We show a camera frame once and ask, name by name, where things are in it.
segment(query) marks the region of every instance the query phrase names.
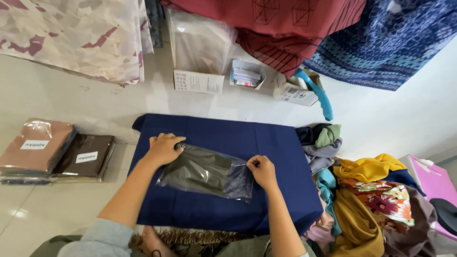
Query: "pink patterned fabric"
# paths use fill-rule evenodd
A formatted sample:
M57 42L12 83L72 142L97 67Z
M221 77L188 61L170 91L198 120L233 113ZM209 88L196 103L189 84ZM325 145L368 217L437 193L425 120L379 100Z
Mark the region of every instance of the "pink patterned fabric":
M0 0L0 54L135 84L152 51L144 0Z

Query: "person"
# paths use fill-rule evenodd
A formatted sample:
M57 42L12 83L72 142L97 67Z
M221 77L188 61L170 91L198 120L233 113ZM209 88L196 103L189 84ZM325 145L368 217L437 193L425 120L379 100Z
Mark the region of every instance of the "person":
M174 149L174 146L185 139L185 137L164 133L158 137L150 138L149 151L138 161L124 184L100 212L95 224L78 241L64 238L65 244L63 247L60 246L58 257L140 256L142 253L132 252L128 243L133 234L144 196L156 170L162 165L174 161L183 152L182 148ZM246 252L251 250L258 254L258 257L265 255L308 257L310 254L315 256L307 247L306 242L300 239L295 229L278 187L273 163L266 156L256 155L246 165L252 171L255 181L266 192L270 235L232 242L217 256L254 256L250 252ZM143 239L146 246L143 249L144 255L154 257L177 256L167 245L162 243L152 227L146 226L144 228ZM270 250L268 254L265 254L265 243L268 243L269 240L271 243L267 245Z

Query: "floral print scarf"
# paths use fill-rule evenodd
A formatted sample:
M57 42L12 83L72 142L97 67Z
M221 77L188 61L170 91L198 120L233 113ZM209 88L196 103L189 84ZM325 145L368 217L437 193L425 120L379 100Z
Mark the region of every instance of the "floral print scarf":
M409 194L404 185L382 180L360 182L356 179L345 179L339 184L357 196L381 228L404 233L414 226Z

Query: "white label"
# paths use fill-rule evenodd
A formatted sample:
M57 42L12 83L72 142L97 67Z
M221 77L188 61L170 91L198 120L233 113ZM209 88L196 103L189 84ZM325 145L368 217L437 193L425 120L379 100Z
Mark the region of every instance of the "white label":
M79 154L76 156L76 163L97 160L98 152L91 152L87 154Z
M26 140L21 146L21 149L41 150L44 149L48 143L49 140Z
M205 74L182 70L173 70L175 90L201 92L209 94L222 93L223 75Z

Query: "navy blue cloth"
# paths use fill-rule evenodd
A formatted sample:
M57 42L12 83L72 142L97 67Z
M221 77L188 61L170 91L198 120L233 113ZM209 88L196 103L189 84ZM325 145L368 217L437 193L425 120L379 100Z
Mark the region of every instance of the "navy blue cloth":
M360 21L324 37L303 64L336 80L395 91L456 33L456 0L367 0Z
M396 171L389 170L389 175L383 178L383 180L405 184L416 189L423 197L427 196L413 179L413 177L408 173L408 169Z
M150 137L173 133L186 136L188 144L244 160L257 154L266 155L275 164L279 188L299 234L303 234L323 212L308 162L293 127L145 114L137 118L132 128L140 131L141 135L129 174L148 151ZM254 183L251 203L245 203L156 186L160 174L161 170L152 179L138 224L234 231L258 236L269 234L266 195L257 183Z

